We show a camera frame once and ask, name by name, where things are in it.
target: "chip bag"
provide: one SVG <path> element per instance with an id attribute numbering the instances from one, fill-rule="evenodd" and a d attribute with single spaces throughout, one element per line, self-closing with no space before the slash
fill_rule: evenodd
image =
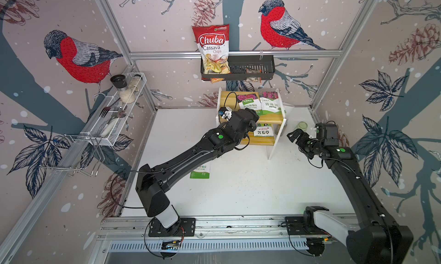
<path id="1" fill-rule="evenodd" d="M 229 27 L 192 27 L 196 43 L 202 56 L 204 74 L 229 74 Z"/>

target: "utensil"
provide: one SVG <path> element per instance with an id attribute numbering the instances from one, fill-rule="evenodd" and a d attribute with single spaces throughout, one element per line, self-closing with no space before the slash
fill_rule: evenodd
<path id="1" fill-rule="evenodd" d="M 121 98 L 118 98 L 115 102 L 113 102 L 110 106 L 104 107 L 101 111 L 100 118 L 103 118 L 107 115 L 107 113 L 119 102 Z"/>

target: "black cable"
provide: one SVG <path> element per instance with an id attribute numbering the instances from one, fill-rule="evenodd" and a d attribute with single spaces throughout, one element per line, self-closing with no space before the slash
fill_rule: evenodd
<path id="1" fill-rule="evenodd" d="M 235 91 L 231 91 L 231 92 L 227 95 L 227 97 L 225 98 L 225 101 L 223 102 L 223 106 L 225 107 L 225 104 L 227 103 L 228 96 L 229 96 L 230 94 L 235 94 L 235 95 L 236 95 L 236 104 L 234 105 L 234 109 L 233 109 L 233 111 L 235 111 L 235 110 L 236 110 L 236 107 L 237 107 L 237 94 L 236 94 Z"/>
<path id="2" fill-rule="evenodd" d="M 236 146 L 234 146 L 234 149 L 236 150 L 244 150 L 249 144 L 250 144 L 250 136 L 248 135 L 248 133 L 246 133 L 246 137 L 248 138 L 248 143 L 246 144 L 246 146 L 242 147 L 242 148 L 237 148 Z"/>
<path id="3" fill-rule="evenodd" d="M 144 245 L 146 246 L 146 249 L 147 249 L 152 255 L 154 255 L 154 256 L 156 256 L 156 257 L 160 257 L 160 258 L 162 258 L 162 259 L 165 259 L 165 258 L 169 258 L 169 257 L 173 257 L 173 256 L 175 256 L 177 253 L 175 253 L 175 254 L 172 255 L 172 256 L 162 256 L 162 255 L 154 254 L 154 253 L 152 253 L 152 251 L 151 251 L 151 250 L 149 249 L 149 247 L 147 246 L 147 243 L 146 243 L 147 228 L 150 228 L 150 223 L 152 222 L 152 220 L 150 220 L 150 222 L 147 224 L 146 230 L 144 231 Z"/>
<path id="4" fill-rule="evenodd" d="M 120 203 L 118 203 L 115 200 L 115 198 L 113 197 L 113 183 L 115 182 L 116 178 L 118 178 L 118 175 L 115 178 L 113 178 L 112 183 L 110 184 L 110 196 L 112 197 L 112 200 L 115 202 L 115 204 L 117 204 L 120 207 L 125 207 L 125 208 L 144 208 L 144 207 L 126 207 L 126 206 L 121 205 Z"/>
<path id="5" fill-rule="evenodd" d="M 313 164 L 311 164 L 313 167 L 316 167 L 316 168 L 323 168 L 323 159 L 322 159 L 322 166 L 321 167 L 317 167 L 317 166 L 315 166 L 315 165 L 313 165 Z"/>
<path id="6" fill-rule="evenodd" d="M 298 253 L 301 253 L 302 255 L 306 255 L 306 256 L 315 257 L 315 255 L 313 255 L 313 254 L 306 254 L 306 253 L 302 253 L 301 251 L 297 250 L 291 242 L 291 237 L 289 236 L 289 233 L 288 233 L 288 239 L 289 239 L 289 243 L 291 244 L 291 247 L 293 247 Z"/>

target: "white floor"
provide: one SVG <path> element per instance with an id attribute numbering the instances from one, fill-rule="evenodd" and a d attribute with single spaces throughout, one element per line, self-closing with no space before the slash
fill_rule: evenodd
<path id="1" fill-rule="evenodd" d="M 140 167 L 166 162 L 196 144 L 215 126 L 215 109 L 162 109 L 153 123 Z M 167 196 L 182 216 L 301 214 L 306 206 L 333 213 L 354 213 L 341 184 L 326 168 L 314 168 L 286 134 L 300 121 L 314 127 L 307 108 L 287 107 L 287 125 L 268 161 L 265 146 L 233 150 L 211 162 L 209 179 L 177 182 Z M 318 157 L 311 161 L 320 166 Z M 126 206 L 142 207 L 132 184 Z M 143 209 L 123 209 L 122 216 L 146 216 Z"/>

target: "wooden shelf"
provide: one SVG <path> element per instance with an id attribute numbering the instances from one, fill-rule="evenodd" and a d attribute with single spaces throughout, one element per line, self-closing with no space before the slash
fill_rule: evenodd
<path id="1" fill-rule="evenodd" d="M 227 101 L 225 101 L 225 99 L 227 98 L 227 95 L 229 94 L 229 91 L 222 91 L 221 92 L 221 97 L 220 97 L 220 107 L 223 107 L 223 103 L 225 102 L 225 106 L 230 107 L 231 109 L 233 109 L 233 111 L 239 110 L 239 104 L 236 105 L 236 96 L 234 94 L 230 94 L 230 96 L 228 97 Z M 235 92 L 238 96 L 239 95 L 250 95 L 250 94 L 255 94 L 257 96 L 257 98 L 259 99 L 259 93 L 256 91 L 236 91 Z M 220 122 L 225 122 L 227 120 L 221 118 Z M 278 114 L 264 114 L 262 116 L 260 116 L 259 120 L 257 121 L 257 123 L 271 123 L 271 124 L 282 124 L 283 122 L 283 115 L 282 113 L 278 113 Z"/>
<path id="2" fill-rule="evenodd" d="M 253 132 L 248 132 L 250 135 L 250 145 L 270 145 L 273 146 L 276 140 L 273 136 L 254 136 Z M 248 139 L 244 138 L 240 144 L 246 145 L 248 143 Z"/>

